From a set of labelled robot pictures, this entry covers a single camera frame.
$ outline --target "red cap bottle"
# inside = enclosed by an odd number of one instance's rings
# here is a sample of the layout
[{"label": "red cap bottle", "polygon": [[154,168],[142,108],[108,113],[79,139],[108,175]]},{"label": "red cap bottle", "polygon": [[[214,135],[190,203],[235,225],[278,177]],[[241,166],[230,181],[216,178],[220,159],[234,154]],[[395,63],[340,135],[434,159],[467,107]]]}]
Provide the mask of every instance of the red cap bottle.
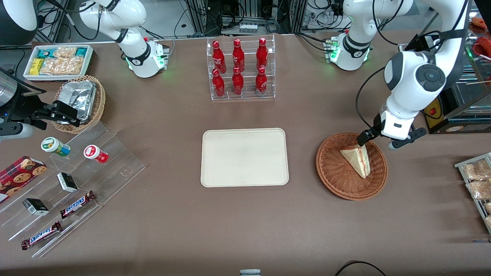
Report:
[{"label": "red cap bottle", "polygon": [[223,81],[223,78],[220,76],[220,72],[218,71],[217,68],[213,69],[213,89],[215,90],[215,94],[219,98],[225,97],[225,82]]},{"label": "red cap bottle", "polygon": [[256,77],[256,94],[259,97],[263,97],[266,94],[266,82],[268,78],[265,75],[266,69],[264,66],[259,67],[259,74]]},{"label": "red cap bottle", "polygon": [[232,53],[232,57],[234,59],[234,66],[238,66],[241,72],[243,72],[246,68],[246,59],[244,57],[244,50],[241,47],[241,40],[234,40],[234,52]]},{"label": "red cap bottle", "polygon": [[259,70],[261,66],[266,67],[268,65],[268,49],[266,49],[266,38],[264,37],[261,37],[259,39],[259,47],[257,48],[256,59],[257,70]]},{"label": "red cap bottle", "polygon": [[244,78],[242,77],[241,70],[238,66],[234,67],[232,82],[234,83],[234,93],[237,96],[242,96],[244,94]]},{"label": "red cap bottle", "polygon": [[221,74],[225,74],[227,72],[227,66],[225,65],[225,55],[223,51],[220,49],[220,43],[218,41],[213,41],[213,63],[215,64],[215,68],[217,68]]}]

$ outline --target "bread slice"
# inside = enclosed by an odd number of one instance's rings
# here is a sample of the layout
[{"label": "bread slice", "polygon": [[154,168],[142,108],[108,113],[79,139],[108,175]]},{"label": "bread slice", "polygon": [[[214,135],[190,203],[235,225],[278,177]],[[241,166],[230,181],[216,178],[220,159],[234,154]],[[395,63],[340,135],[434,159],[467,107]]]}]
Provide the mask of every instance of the bread slice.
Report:
[{"label": "bread slice", "polygon": [[351,146],[340,152],[361,177],[366,178],[370,174],[370,161],[365,145]]}]

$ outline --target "clear acrylic shelf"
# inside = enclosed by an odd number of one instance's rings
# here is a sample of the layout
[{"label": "clear acrylic shelf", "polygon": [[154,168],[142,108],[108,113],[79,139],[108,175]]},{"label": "clear acrylic shelf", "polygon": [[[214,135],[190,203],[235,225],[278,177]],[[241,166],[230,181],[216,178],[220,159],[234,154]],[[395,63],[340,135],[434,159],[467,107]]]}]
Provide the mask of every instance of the clear acrylic shelf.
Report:
[{"label": "clear acrylic shelf", "polygon": [[[266,66],[266,76],[268,77],[266,94],[262,97],[256,95],[256,51],[259,46],[259,38],[266,38],[266,48],[268,48],[268,65]],[[210,79],[210,95],[213,101],[215,100],[261,100],[261,99],[272,99],[276,96],[276,67],[275,67],[275,45],[274,45],[274,35],[264,35],[264,36],[241,36],[241,46],[245,54],[245,71],[242,72],[244,77],[244,94],[242,96],[237,96],[234,93],[234,87],[232,84],[233,68],[234,62],[232,59],[232,52],[234,51],[234,39],[236,37],[216,37],[209,38],[207,40],[206,47],[206,57],[208,61],[208,78]],[[213,63],[213,47],[211,43],[217,40],[220,43],[220,48],[225,55],[225,65],[227,66],[227,71],[222,74],[222,78],[225,81],[225,97],[219,98],[215,94],[213,89],[213,74],[212,70],[215,65]]]},{"label": "clear acrylic shelf", "polygon": [[[42,232],[55,221],[60,221],[62,232],[53,234],[25,251],[32,257],[46,254],[145,169],[140,160],[119,141],[116,133],[101,122],[85,129],[66,144],[71,147],[68,156],[51,155],[45,161],[48,170],[36,179],[38,183],[30,183],[0,206],[1,230],[10,241],[19,245],[19,250],[23,240]],[[109,160],[105,164],[83,156],[83,150],[90,144],[99,146],[109,154]],[[77,192],[69,193],[61,189],[56,177],[60,172],[73,176],[79,187]],[[97,198],[61,220],[59,211],[90,190]],[[49,213],[44,217],[31,215],[22,204],[29,197],[40,199],[49,209]]]}]

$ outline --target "brown tabletop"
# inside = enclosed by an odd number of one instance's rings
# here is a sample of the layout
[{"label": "brown tabletop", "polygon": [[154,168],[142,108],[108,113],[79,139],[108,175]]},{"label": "brown tabletop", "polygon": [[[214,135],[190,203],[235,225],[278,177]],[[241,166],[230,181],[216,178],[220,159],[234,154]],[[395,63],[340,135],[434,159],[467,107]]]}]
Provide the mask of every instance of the brown tabletop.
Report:
[{"label": "brown tabletop", "polygon": [[[367,201],[343,200],[320,181],[317,148],[335,133],[365,130],[356,92],[396,49],[377,37],[363,67],[345,72],[294,35],[275,38],[276,99],[246,103],[210,100],[206,39],[177,41],[168,70],[150,79],[128,69],[116,44],[93,44],[92,75],[107,93],[102,121],[148,167],[43,258],[31,259],[0,229],[0,275],[233,276],[259,268],[264,276],[328,276],[349,260],[392,276],[489,275],[491,245],[471,243],[489,236],[453,164],[491,151],[490,136],[428,135],[397,152],[379,138],[385,188]],[[49,101],[59,83],[39,86]],[[360,98],[367,119],[388,95],[382,74],[368,83]],[[286,133],[285,186],[201,185],[205,131],[271,127]],[[47,136],[71,137],[50,124],[3,141],[0,167],[21,155],[46,159],[39,144]]]}]

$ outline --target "wicker basket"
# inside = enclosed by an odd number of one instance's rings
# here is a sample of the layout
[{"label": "wicker basket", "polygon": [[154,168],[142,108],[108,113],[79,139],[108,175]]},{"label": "wicker basket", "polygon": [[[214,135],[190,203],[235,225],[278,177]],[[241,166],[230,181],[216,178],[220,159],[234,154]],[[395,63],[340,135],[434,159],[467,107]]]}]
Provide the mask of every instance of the wicker basket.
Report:
[{"label": "wicker basket", "polygon": [[[92,108],[91,120],[89,121],[88,124],[80,125],[79,127],[52,122],[55,128],[60,131],[68,132],[72,134],[78,134],[82,132],[82,130],[88,128],[89,126],[99,123],[99,121],[101,120],[102,113],[104,112],[104,104],[106,103],[106,92],[104,92],[104,87],[102,87],[101,83],[92,76],[83,76],[80,78],[70,80],[69,82],[73,83],[73,82],[81,82],[81,81],[92,81],[97,85],[96,96],[94,99],[94,107]],[[58,97],[60,96],[62,87],[63,86],[61,86],[60,89],[58,89],[58,93],[55,96],[55,100],[57,100]]]},{"label": "wicker basket", "polygon": [[357,144],[358,135],[343,132],[327,138],[317,151],[317,172],[322,182],[336,195],[349,200],[365,200],[378,194],[387,181],[387,161],[373,143],[366,143],[370,174],[366,179],[353,169],[339,150]]}]

